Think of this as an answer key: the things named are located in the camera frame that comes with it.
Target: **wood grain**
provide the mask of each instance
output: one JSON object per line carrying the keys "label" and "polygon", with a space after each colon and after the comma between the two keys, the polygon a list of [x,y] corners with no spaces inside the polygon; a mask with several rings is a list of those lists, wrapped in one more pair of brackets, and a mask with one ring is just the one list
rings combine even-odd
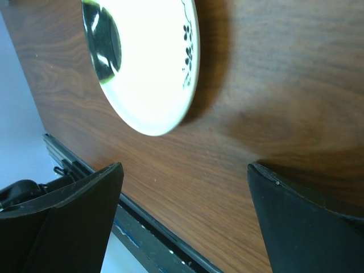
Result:
{"label": "wood grain", "polygon": [[96,169],[122,162],[125,194],[225,272],[271,272],[252,161],[364,207],[363,1],[196,0],[196,97],[158,138],[103,95],[80,1],[12,3],[3,17],[47,131]]}

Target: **brown wooden panel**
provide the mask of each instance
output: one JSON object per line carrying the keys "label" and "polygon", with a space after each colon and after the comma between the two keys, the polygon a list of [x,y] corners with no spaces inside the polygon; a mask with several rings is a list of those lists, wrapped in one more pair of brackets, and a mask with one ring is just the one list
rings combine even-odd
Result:
{"label": "brown wooden panel", "polygon": [[196,0],[196,98],[157,138],[107,102],[80,1],[12,2],[3,16],[47,131],[96,169],[121,161],[125,193],[225,272],[271,271],[249,162],[364,206],[363,1]]}

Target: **white floor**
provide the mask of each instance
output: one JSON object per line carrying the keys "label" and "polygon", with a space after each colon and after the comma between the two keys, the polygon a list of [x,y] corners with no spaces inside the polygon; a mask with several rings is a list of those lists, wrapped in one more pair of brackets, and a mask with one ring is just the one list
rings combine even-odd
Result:
{"label": "white floor", "polygon": [[120,240],[111,233],[101,273],[148,273]]}
{"label": "white floor", "polygon": [[0,14],[0,189],[18,180],[56,179],[45,133],[13,43]]}

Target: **black floral pattern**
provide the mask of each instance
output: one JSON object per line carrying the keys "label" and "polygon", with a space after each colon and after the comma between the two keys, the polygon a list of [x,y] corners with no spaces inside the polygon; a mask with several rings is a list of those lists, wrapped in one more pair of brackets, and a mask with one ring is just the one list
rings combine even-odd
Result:
{"label": "black floral pattern", "polygon": [[191,85],[191,71],[192,71],[192,59],[193,59],[193,43],[192,43],[192,37],[193,37],[193,32],[192,32],[192,24],[191,24],[191,20],[188,19],[187,13],[186,13],[186,6],[183,0],[182,4],[184,5],[184,12],[185,12],[185,16],[186,16],[186,20],[187,23],[185,25],[183,25],[183,30],[184,30],[184,36],[183,39],[185,40],[185,42],[187,43],[186,46],[186,58],[184,60],[185,62],[185,67],[182,68],[182,71],[185,71],[186,77],[184,79],[183,82],[183,89],[185,89],[186,86],[190,86]]}

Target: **white plate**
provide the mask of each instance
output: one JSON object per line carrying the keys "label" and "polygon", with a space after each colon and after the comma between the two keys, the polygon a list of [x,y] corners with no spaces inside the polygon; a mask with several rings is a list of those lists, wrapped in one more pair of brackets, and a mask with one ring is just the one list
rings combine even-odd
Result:
{"label": "white plate", "polygon": [[192,102],[200,68],[194,0],[83,0],[82,7],[91,59],[112,107],[142,134],[171,131]]}

